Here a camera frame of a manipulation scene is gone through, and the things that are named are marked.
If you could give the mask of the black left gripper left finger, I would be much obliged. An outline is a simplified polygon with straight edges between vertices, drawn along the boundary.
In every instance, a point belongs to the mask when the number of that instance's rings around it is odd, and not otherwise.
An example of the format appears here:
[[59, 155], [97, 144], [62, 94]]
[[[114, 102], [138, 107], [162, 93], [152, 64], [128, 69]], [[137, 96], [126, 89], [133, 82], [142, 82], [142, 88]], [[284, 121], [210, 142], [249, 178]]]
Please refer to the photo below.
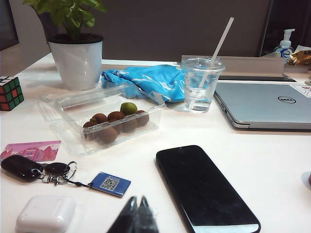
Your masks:
[[134, 220], [137, 211], [137, 197], [132, 196], [121, 212], [119, 213], [116, 220], [113, 222], [108, 233], [132, 233], [134, 231]]

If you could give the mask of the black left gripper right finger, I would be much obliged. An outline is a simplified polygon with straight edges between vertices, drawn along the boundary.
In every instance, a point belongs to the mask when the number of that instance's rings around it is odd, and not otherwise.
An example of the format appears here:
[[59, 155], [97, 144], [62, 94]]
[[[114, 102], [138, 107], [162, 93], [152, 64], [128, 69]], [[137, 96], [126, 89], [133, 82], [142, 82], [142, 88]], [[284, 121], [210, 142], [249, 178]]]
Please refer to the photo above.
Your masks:
[[137, 210], [136, 217], [136, 232], [137, 233], [158, 233], [156, 220], [149, 208], [148, 201], [145, 196], [142, 196], [140, 206]]

